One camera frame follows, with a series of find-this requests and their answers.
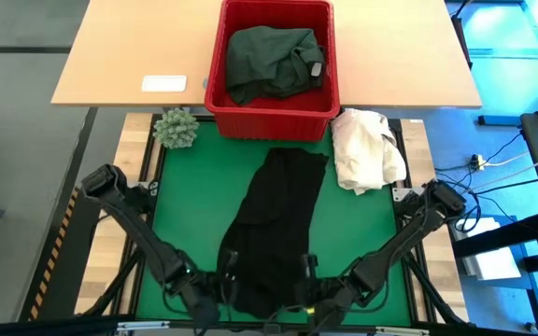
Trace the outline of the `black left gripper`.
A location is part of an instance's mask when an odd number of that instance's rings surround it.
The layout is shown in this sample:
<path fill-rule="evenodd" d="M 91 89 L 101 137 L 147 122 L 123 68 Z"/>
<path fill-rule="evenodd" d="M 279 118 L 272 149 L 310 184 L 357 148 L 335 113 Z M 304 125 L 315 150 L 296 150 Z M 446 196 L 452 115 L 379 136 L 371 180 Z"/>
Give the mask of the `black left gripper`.
<path fill-rule="evenodd" d="M 235 279 L 238 253 L 228 250 L 224 264 L 224 277 Z M 208 331 L 219 323 L 219 287 L 223 278 L 218 273 L 186 273 L 177 280 L 177 294 L 192 320 L 194 331 Z"/>

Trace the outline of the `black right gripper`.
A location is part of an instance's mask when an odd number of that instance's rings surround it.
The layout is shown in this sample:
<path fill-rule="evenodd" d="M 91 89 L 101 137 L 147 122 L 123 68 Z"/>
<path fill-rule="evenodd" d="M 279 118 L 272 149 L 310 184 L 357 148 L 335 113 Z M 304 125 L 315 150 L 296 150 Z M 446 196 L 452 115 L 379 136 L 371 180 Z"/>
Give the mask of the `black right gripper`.
<path fill-rule="evenodd" d="M 308 312 L 312 331 L 339 327 L 358 296 L 348 277 L 317 278 L 319 265 L 315 254 L 301 256 L 304 280 L 296 285 L 296 301 Z"/>

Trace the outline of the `black garment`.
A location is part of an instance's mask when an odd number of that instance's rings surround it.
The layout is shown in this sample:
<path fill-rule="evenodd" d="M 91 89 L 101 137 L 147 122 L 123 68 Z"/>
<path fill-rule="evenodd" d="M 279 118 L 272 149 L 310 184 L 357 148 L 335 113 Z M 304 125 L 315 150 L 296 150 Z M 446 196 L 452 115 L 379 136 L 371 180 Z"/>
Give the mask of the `black garment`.
<path fill-rule="evenodd" d="M 309 251 L 310 225 L 328 160 L 302 148 L 268 150 L 219 245 L 219 253 L 238 253 L 236 311 L 266 319 L 297 303 L 296 285 L 304 278 L 301 256 Z"/>

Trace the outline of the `red plastic bin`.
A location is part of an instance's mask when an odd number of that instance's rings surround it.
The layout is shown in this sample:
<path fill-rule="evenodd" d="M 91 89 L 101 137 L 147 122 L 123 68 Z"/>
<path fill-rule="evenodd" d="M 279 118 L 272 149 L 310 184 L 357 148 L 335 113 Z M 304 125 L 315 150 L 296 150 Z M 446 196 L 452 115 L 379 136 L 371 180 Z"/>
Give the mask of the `red plastic bin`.
<path fill-rule="evenodd" d="M 226 90 L 230 37 L 255 26 L 310 28 L 324 47 L 320 87 L 287 98 L 257 98 L 234 103 Z M 205 93 L 205 107 L 226 137 L 289 141 L 320 140 L 340 109 L 333 6 L 327 0 L 224 0 Z"/>

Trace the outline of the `cream garment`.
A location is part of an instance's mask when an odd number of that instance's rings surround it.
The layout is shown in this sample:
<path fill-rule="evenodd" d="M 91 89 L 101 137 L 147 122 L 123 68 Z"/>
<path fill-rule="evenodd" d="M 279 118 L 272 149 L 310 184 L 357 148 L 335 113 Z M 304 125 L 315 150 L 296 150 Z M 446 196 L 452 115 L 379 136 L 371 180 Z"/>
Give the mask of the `cream garment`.
<path fill-rule="evenodd" d="M 386 116 L 346 108 L 331 127 L 339 187 L 362 195 L 407 178 L 405 160 Z"/>

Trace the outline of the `artificial green potted plant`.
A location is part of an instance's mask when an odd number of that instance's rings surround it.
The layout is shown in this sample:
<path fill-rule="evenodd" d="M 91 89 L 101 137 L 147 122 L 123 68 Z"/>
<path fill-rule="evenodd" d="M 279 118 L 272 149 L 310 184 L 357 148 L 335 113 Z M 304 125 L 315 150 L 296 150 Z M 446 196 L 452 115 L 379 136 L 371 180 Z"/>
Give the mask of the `artificial green potted plant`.
<path fill-rule="evenodd" d="M 168 149 L 191 147 L 198 128 L 195 116 L 182 108 L 172 108 L 154 123 L 153 137 Z"/>

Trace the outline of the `wooden side board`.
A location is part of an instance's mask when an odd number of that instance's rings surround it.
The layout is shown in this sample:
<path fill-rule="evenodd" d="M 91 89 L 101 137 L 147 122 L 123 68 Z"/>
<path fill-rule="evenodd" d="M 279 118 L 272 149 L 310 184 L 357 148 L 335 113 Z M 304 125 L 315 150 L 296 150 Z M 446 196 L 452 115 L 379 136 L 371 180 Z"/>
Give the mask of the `wooden side board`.
<path fill-rule="evenodd" d="M 421 187 L 435 178 L 432 154 L 425 125 L 421 119 L 401 119 L 401 143 L 405 150 L 407 177 L 412 188 Z M 432 284 L 453 312 L 468 321 L 468 313 L 460 285 L 447 225 L 430 233 L 422 241 L 424 264 Z"/>
<path fill-rule="evenodd" d="M 160 145 L 151 135 L 154 115 L 128 113 L 125 116 L 112 163 L 119 166 L 130 184 L 153 179 Z M 83 314 L 95 305 L 111 286 L 120 268 L 127 263 L 134 247 L 120 225 L 105 213 L 94 229 L 92 246 L 75 307 Z M 126 314 L 133 310 L 137 296 L 136 281 L 142 277 L 143 264 L 136 264 L 119 286 L 104 310 L 106 315 Z"/>

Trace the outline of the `black hazard-striped plate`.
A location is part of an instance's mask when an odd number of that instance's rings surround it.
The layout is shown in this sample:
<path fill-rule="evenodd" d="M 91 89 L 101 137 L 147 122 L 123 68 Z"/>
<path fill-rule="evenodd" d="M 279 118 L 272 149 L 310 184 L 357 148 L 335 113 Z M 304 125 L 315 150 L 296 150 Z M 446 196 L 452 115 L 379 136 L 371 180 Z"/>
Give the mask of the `black hazard-striped plate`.
<path fill-rule="evenodd" d="M 61 217 L 46 235 L 21 306 L 21 322 L 75 314 L 98 216 L 97 205 L 86 200 L 81 188 L 74 188 Z"/>

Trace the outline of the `white box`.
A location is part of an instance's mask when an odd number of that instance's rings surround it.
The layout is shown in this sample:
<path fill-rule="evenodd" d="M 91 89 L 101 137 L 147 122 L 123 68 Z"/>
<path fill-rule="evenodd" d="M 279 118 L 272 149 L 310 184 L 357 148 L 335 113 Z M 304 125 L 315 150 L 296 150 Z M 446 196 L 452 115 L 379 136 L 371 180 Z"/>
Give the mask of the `white box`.
<path fill-rule="evenodd" d="M 463 219 L 453 231 L 457 241 L 493 231 L 501 227 L 493 217 Z M 517 263 L 509 247 L 502 247 L 461 259 L 468 275 L 479 281 L 519 278 L 521 276 Z"/>

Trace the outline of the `white rectangular pad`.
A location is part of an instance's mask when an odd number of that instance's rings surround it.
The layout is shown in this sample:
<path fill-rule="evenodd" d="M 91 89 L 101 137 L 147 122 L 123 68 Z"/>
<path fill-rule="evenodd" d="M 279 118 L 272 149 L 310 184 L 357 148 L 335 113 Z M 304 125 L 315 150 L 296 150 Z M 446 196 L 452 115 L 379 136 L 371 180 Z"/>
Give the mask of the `white rectangular pad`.
<path fill-rule="evenodd" d="M 141 83 L 143 92 L 184 92 L 188 78 L 184 75 L 175 76 L 144 76 Z"/>

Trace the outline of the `dark green garment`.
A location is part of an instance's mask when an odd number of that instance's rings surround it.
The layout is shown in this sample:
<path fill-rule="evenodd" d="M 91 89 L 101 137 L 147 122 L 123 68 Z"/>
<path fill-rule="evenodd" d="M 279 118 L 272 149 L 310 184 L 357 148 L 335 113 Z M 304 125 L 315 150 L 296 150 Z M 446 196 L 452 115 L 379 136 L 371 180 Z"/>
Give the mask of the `dark green garment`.
<path fill-rule="evenodd" d="M 257 98 L 287 98 L 322 85 L 310 75 L 314 63 L 326 64 L 312 29 L 255 26 L 235 32 L 228 41 L 226 90 L 237 105 Z"/>

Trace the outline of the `black desk foot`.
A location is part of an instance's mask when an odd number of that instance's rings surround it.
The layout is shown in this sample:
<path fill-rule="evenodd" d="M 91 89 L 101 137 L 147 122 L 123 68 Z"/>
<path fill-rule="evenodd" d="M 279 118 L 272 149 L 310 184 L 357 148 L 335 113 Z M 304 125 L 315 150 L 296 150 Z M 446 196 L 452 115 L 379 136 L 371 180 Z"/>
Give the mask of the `black desk foot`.
<path fill-rule="evenodd" d="M 520 117 L 514 116 L 481 115 L 477 117 L 477 124 L 480 126 L 519 127 L 521 121 Z"/>

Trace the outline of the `light wooden desk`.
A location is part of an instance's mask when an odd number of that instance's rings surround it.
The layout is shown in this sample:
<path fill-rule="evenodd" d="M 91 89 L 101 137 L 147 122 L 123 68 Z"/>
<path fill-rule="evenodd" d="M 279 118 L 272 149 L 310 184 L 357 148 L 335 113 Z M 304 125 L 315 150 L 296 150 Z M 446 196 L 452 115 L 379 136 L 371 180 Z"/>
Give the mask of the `light wooden desk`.
<path fill-rule="evenodd" d="M 330 0 L 343 105 L 482 105 L 444 0 Z M 221 0 L 91 0 L 51 101 L 75 106 L 199 105 Z M 143 92 L 144 76 L 188 78 Z"/>

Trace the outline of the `silver frame bracket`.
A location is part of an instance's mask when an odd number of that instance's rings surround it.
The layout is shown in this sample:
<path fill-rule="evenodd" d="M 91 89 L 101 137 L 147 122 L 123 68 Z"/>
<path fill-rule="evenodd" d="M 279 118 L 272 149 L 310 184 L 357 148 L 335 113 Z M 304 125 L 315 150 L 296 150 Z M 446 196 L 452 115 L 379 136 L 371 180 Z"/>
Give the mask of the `silver frame bracket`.
<path fill-rule="evenodd" d="M 376 327 L 375 336 L 431 336 L 427 329 Z"/>
<path fill-rule="evenodd" d="M 137 331 L 137 330 L 152 330 L 152 329 L 169 329 L 171 323 L 169 321 L 130 321 L 119 322 L 116 331 Z"/>

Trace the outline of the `black table frame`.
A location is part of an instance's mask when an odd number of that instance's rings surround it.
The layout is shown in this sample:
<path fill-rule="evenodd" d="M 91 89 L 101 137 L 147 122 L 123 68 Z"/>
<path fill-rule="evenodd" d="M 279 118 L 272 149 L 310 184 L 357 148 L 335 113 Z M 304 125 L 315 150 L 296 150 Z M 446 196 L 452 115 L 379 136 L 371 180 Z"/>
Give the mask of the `black table frame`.
<path fill-rule="evenodd" d="M 272 141 L 223 138 L 210 117 L 200 119 L 193 147 L 166 151 L 154 139 L 142 146 L 142 176 L 159 181 L 153 229 L 185 249 L 204 270 L 215 268 L 219 241 L 244 197 L 249 180 Z M 382 246 L 401 228 L 394 219 L 390 188 L 357 196 L 341 189 L 327 167 L 311 228 L 310 249 L 319 257 L 320 276 L 338 275 L 354 258 Z M 374 326 L 427 328 L 418 281 L 401 262 L 365 309 L 356 307 L 338 332 L 368 332 Z"/>

